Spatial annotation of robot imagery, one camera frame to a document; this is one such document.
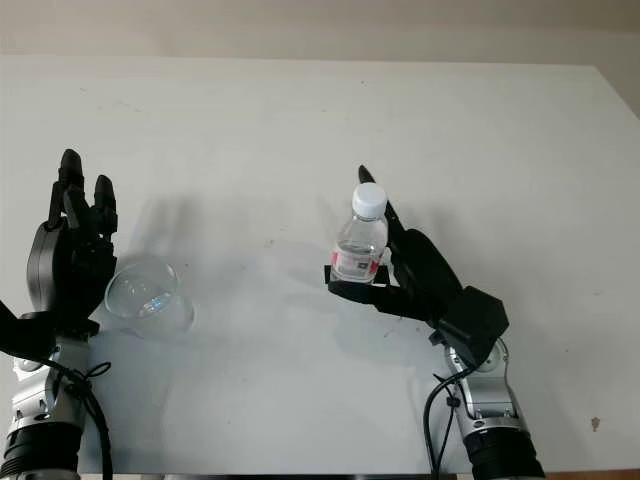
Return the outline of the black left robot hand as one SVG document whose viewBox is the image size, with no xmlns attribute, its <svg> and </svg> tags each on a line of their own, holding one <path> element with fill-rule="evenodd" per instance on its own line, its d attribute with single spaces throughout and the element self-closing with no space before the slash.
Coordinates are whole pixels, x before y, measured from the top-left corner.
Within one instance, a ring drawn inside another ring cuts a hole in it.
<svg viewBox="0 0 640 480">
<path fill-rule="evenodd" d="M 80 155 L 64 151 L 53 183 L 47 219 L 38 227 L 27 261 L 27 286 L 35 314 L 59 331 L 94 336 L 91 314 L 115 273 L 112 235 L 118 228 L 112 181 L 100 175 L 94 203 L 85 198 Z"/>
</svg>

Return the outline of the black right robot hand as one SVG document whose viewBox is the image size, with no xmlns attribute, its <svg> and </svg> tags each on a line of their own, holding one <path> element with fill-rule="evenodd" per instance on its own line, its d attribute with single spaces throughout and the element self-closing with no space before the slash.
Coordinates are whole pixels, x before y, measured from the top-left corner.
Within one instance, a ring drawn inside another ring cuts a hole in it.
<svg viewBox="0 0 640 480">
<path fill-rule="evenodd" d="M 433 242 L 405 228 L 369 169 L 358 168 L 351 216 L 339 230 L 324 267 L 330 293 L 430 325 L 462 291 Z"/>
</svg>

